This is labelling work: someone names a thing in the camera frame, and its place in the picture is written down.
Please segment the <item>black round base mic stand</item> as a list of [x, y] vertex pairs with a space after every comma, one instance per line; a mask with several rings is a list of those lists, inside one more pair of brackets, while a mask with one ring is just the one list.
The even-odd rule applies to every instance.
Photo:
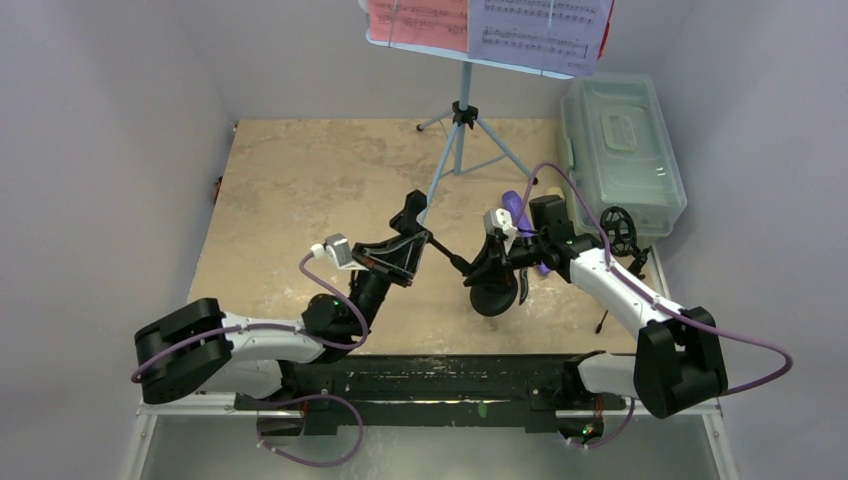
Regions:
[[[438, 242], [422, 224], [417, 217], [427, 207], [427, 196], [420, 190], [413, 190], [405, 197], [403, 208], [390, 221], [389, 226], [399, 234], [410, 235], [420, 231], [428, 231], [431, 240], [428, 244], [441, 252], [451, 265], [463, 276], [470, 272], [470, 264], [458, 254], [453, 253], [443, 244]], [[498, 235], [486, 234], [485, 240], [497, 239]], [[512, 285], [464, 285], [469, 289], [469, 299], [473, 310], [484, 317], [495, 317], [506, 312], [515, 302], [519, 293], [519, 281], [514, 274]]]

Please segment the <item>purple microphone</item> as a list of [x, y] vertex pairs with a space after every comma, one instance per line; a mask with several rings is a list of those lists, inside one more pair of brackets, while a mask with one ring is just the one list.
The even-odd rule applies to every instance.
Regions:
[[[520, 207], [522, 206], [522, 197], [514, 190], [506, 191], [502, 197], [502, 207], [510, 213], [513, 225], [517, 228], [520, 237], [532, 237], [532, 233], [525, 231], [535, 231], [531, 217], [526, 209], [524, 214], [519, 219]], [[551, 270], [544, 264], [539, 264], [534, 267], [541, 276], [548, 276]]]

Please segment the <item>black shock mount tripod stand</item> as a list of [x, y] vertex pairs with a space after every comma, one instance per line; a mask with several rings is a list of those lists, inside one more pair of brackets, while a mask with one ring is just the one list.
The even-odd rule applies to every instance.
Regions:
[[602, 212], [599, 224], [607, 235], [612, 255], [631, 257], [628, 272], [644, 280], [646, 275], [642, 270], [648, 262], [651, 247], [639, 247], [639, 236], [631, 215], [620, 206], [611, 206]]

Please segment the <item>purple sheet music page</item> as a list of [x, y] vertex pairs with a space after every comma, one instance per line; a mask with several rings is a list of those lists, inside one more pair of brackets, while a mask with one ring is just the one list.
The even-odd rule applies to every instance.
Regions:
[[594, 74], [612, 0], [478, 0], [470, 3], [469, 57], [571, 77]]

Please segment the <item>cream microphone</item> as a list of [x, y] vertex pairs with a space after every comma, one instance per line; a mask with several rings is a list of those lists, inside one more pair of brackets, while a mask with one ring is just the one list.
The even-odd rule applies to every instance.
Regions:
[[546, 190], [547, 195], [554, 195], [561, 199], [565, 199], [565, 194], [563, 190], [559, 187], [550, 187]]

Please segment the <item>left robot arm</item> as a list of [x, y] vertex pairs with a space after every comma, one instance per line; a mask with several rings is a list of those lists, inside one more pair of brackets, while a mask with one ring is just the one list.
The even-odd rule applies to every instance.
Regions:
[[130, 380], [150, 405], [213, 391], [287, 408], [298, 382], [282, 372], [283, 363], [332, 363], [362, 346], [390, 288], [412, 284], [431, 239], [422, 227], [377, 243], [332, 235], [298, 265], [325, 290], [299, 317], [248, 317], [225, 311], [213, 297], [194, 300], [135, 333], [138, 366]]

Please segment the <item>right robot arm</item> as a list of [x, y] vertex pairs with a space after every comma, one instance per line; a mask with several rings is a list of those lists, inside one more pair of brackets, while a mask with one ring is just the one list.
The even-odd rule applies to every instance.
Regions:
[[728, 390], [715, 321], [701, 307], [685, 309], [622, 268], [595, 237], [575, 233], [558, 195], [530, 202], [533, 234], [519, 231], [504, 209], [484, 217], [477, 256], [456, 261], [473, 309], [487, 317], [508, 310], [519, 293], [518, 271], [545, 265], [599, 301], [636, 340], [633, 354], [593, 351], [564, 363], [560, 394], [584, 407], [600, 394], [640, 401], [664, 419]]

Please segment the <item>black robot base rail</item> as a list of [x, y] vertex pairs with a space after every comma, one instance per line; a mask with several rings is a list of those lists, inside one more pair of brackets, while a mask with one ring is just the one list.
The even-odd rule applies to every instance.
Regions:
[[[584, 401], [559, 388], [576, 354], [351, 355], [331, 364], [282, 365], [283, 386], [255, 399], [237, 394], [238, 411], [260, 416], [268, 436], [334, 435], [358, 423], [373, 427], [521, 428], [597, 438], [602, 414], [623, 411], [620, 396]], [[480, 418], [477, 404], [488, 416]]]

